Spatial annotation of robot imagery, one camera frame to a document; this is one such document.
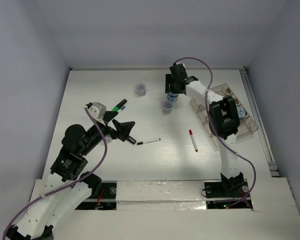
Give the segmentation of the green black highlighter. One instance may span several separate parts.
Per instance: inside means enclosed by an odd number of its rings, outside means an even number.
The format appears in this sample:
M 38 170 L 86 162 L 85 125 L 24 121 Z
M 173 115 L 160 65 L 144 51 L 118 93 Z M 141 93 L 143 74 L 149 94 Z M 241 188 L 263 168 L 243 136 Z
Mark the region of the green black highlighter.
M 112 109 L 112 111 L 116 111 L 116 112 L 119 111 L 126 103 L 127 103 L 127 100 L 123 99 Z

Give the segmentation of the blue lid jar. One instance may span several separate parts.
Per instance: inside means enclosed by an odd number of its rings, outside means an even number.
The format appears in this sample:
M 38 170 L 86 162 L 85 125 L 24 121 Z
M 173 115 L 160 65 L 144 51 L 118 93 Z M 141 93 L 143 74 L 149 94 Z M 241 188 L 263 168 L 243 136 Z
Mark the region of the blue lid jar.
M 176 102 L 177 100 L 178 100 L 178 97 L 179 97 L 179 94 L 178 93 L 171 93 L 171 92 L 169 92 L 168 94 L 167 94 L 167 100 L 168 101 L 171 101 L 171 102 Z
M 237 107 L 237 114 L 238 114 L 238 118 L 241 120 L 241 119 L 244 119 L 248 113 L 246 112 L 246 110 L 243 108 L 243 107 Z

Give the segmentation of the small clear jar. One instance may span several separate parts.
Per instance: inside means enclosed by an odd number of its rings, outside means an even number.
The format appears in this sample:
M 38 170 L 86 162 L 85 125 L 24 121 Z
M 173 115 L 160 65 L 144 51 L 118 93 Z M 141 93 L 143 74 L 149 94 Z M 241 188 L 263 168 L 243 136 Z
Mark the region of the small clear jar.
M 105 140 L 106 140 L 107 143 L 110 143 L 110 142 L 113 141 L 113 139 L 111 137 L 106 137 Z

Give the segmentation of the orange black highlighter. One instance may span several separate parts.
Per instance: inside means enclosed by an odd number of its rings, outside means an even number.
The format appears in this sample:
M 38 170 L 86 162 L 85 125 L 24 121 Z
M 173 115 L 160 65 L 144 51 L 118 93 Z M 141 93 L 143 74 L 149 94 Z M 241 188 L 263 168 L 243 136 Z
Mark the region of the orange black highlighter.
M 135 145 L 136 142 L 137 142 L 137 141 L 136 141 L 133 137 L 131 137 L 131 136 L 128 136 L 127 141 L 128 141 L 129 143 L 131 143 L 132 145 Z

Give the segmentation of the clear pin jar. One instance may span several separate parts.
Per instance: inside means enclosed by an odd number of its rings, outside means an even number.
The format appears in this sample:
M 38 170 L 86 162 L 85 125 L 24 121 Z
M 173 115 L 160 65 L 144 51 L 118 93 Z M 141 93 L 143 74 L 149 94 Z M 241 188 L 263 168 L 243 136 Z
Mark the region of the clear pin jar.
M 172 112 L 172 109 L 173 109 L 173 102 L 169 100 L 165 100 L 162 103 L 161 110 L 164 114 L 166 115 L 170 114 Z

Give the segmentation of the purple clip jar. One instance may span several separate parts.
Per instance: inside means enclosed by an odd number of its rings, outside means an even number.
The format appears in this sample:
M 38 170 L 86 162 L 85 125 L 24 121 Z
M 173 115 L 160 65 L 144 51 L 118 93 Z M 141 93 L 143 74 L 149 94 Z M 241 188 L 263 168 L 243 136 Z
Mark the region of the purple clip jar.
M 147 93 L 146 85 L 144 83 L 138 83 L 135 85 L 135 93 L 138 96 L 145 96 Z

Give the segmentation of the black white marker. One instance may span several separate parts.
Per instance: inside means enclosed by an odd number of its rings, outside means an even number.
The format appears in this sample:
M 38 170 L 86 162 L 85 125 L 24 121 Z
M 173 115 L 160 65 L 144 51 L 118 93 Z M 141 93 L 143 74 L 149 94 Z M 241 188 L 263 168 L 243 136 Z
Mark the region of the black white marker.
M 160 142 L 160 141 L 161 141 L 161 138 L 156 138 L 156 139 L 151 139 L 151 140 L 146 140 L 146 141 L 140 141 L 140 142 L 137 142 L 137 146 L 150 144 L 150 143 L 156 143 L 156 142 Z

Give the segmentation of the red white marker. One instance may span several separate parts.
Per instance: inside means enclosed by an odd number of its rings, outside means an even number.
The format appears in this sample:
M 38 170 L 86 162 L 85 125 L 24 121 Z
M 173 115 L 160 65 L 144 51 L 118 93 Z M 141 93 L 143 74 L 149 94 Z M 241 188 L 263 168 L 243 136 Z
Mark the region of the red white marker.
M 197 147 L 197 143 L 196 143 L 196 140 L 194 138 L 194 135 L 193 135 L 193 132 L 192 132 L 191 129 L 189 130 L 189 135 L 190 135 L 190 138 L 191 138 L 191 141 L 192 141 L 192 144 L 193 144 L 194 151 L 197 153 L 198 152 L 198 147 Z

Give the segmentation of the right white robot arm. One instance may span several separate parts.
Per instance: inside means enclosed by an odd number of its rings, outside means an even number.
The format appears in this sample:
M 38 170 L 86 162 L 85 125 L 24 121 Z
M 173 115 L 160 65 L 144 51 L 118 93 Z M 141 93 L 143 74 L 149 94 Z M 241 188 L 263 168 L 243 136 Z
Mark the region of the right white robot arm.
M 213 198 L 239 197 L 239 190 L 246 185 L 237 156 L 237 133 L 240 119 L 233 97 L 223 97 L 204 86 L 195 76 L 189 76 L 182 63 L 174 63 L 165 77 L 165 92 L 184 94 L 205 105 L 211 133 L 219 141 L 221 171 L 219 181 L 204 184 L 205 196 Z

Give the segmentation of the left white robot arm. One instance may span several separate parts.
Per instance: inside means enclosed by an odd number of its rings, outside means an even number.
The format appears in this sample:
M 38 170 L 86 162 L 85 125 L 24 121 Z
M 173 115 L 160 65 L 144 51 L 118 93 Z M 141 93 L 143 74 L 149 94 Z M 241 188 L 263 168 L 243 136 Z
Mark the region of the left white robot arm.
M 87 107 L 84 110 L 93 125 L 86 130 L 80 124 L 73 124 L 65 130 L 62 148 L 42 190 L 10 221 L 3 233 L 4 240 L 52 240 L 57 227 L 83 200 L 101 193 L 102 180 L 94 174 L 97 167 L 84 171 L 88 164 L 86 156 L 103 143 L 101 160 L 105 160 L 106 136 L 125 142 L 136 123 L 118 122 L 116 111 L 98 116 L 91 114 Z

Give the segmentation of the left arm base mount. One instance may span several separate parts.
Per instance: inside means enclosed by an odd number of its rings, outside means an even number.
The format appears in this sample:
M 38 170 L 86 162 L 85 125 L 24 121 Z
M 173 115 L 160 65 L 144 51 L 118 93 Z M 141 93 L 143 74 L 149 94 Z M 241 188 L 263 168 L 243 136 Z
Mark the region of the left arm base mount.
M 108 211 L 117 209 L 117 182 L 105 181 L 101 183 L 101 190 L 98 195 L 90 196 L 80 203 L 76 210 L 99 210 Z

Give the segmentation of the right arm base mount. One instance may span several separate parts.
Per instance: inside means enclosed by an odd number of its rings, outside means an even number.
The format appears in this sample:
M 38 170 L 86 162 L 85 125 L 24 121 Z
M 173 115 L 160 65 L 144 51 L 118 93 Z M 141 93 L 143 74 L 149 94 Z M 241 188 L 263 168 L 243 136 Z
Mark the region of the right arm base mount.
M 226 209 L 253 209 L 250 195 L 234 204 L 244 197 L 249 190 L 248 183 L 244 180 L 243 184 L 231 190 L 225 190 L 221 181 L 208 181 L 204 183 L 201 195 L 205 198 L 208 210 Z

